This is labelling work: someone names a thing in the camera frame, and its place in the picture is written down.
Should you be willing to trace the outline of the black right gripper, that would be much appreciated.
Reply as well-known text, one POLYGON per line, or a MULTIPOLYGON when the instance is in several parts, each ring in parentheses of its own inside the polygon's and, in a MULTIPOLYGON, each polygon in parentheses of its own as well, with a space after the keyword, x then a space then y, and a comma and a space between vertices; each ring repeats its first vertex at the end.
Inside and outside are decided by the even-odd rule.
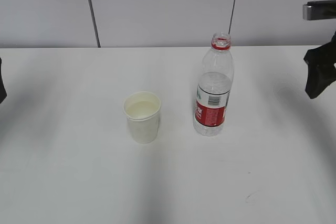
POLYGON ((330 42, 309 49, 304 62, 308 66, 305 92, 310 99, 315 99, 335 82, 335 34, 330 42))

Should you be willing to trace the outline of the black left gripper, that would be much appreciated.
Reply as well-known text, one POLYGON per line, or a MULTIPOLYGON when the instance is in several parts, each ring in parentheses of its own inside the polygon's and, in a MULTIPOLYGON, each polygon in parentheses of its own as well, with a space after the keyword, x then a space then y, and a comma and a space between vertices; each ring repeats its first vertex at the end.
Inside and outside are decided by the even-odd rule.
POLYGON ((2 103, 7 97, 7 92, 2 78, 2 59, 0 59, 0 103, 2 103))

